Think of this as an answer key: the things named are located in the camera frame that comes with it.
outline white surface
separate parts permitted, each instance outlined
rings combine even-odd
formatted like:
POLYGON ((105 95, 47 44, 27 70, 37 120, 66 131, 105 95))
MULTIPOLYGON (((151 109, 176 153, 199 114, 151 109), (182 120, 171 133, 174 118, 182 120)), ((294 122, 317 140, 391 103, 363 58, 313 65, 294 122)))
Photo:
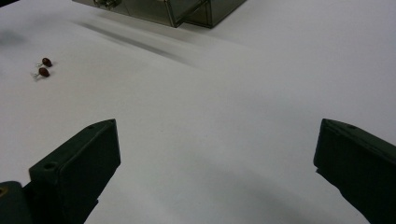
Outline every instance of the white surface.
POLYGON ((248 0, 213 30, 1 7, 0 182, 114 118, 122 164, 87 223, 367 223, 312 160, 323 118, 396 143, 395 22, 394 0, 248 0))

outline metal box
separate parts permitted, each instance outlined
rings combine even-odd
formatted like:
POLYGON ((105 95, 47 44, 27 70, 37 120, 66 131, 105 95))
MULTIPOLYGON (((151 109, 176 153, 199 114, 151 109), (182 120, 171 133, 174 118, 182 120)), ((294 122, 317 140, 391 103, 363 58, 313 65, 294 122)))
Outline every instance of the metal box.
POLYGON ((178 27, 188 22, 214 27, 246 0, 73 0, 104 10, 178 27))

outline pin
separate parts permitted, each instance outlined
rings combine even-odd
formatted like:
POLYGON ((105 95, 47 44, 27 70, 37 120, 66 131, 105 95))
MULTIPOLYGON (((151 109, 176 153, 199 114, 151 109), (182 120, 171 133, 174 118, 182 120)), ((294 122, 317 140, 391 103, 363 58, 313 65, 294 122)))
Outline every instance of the pin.
POLYGON ((41 63, 38 63, 36 66, 41 67, 42 65, 46 65, 47 67, 52 67, 52 62, 48 58, 43 58, 43 60, 41 60, 41 63))
POLYGON ((49 77, 50 76, 50 72, 49 72, 49 70, 47 70, 47 68, 39 68, 38 69, 38 74, 32 74, 32 76, 33 76, 33 78, 35 80, 38 80, 39 76, 49 77))

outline small brown object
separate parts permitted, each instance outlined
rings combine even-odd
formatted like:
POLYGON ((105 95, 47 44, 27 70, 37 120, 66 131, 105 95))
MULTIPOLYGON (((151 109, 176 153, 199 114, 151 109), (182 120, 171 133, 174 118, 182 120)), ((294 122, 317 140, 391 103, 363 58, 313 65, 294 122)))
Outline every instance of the small brown object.
POLYGON ((47 67, 52 67, 52 62, 50 61, 50 59, 48 58, 43 58, 43 60, 41 61, 44 65, 46 65, 47 67))
POLYGON ((49 77, 50 76, 50 72, 49 72, 49 70, 47 70, 47 68, 39 68, 38 69, 38 74, 43 76, 43 77, 49 77))

